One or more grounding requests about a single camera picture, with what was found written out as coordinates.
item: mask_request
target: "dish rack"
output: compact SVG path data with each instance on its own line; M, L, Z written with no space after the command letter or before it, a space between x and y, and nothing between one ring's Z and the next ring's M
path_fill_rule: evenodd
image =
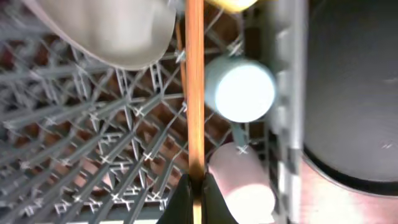
M125 71L74 49L20 1L0 5L0 223L157 220L187 169L177 36L161 60ZM206 63L245 54L252 30L261 36L256 59L276 76L279 97L257 121L230 123L206 109L205 150L235 141L259 153L277 223L300 216L306 18L305 0L233 15L205 8ZM226 24L236 32L223 35Z

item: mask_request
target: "black pan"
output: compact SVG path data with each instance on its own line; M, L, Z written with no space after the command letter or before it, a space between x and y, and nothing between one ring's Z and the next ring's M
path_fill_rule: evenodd
M326 1L310 21L305 155L340 185L398 196L398 1Z

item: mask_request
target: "frying pan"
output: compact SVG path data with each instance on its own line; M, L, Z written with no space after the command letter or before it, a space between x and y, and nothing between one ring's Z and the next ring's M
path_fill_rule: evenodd
M308 40L307 162L327 179L398 196L398 2L327 1Z
M24 0L56 34L102 62L138 70L160 59L174 31L167 0Z

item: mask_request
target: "pink cup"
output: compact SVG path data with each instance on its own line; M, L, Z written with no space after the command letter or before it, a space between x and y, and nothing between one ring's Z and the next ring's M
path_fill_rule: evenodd
M233 142L221 146L210 158L209 173L238 223L273 223L275 197L267 172L251 147L246 152L239 154Z

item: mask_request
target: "white cup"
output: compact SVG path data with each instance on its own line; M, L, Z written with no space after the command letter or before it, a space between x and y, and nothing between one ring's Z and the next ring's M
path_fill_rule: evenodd
M275 196L267 172L251 147L246 152L240 154L233 142L225 144L210 157L208 171L239 224L273 223Z
M206 66L205 73L206 105L230 121L257 120L274 102L272 74L256 61L220 56Z
M160 59L174 31L168 0L23 0L72 46L115 67L137 70Z

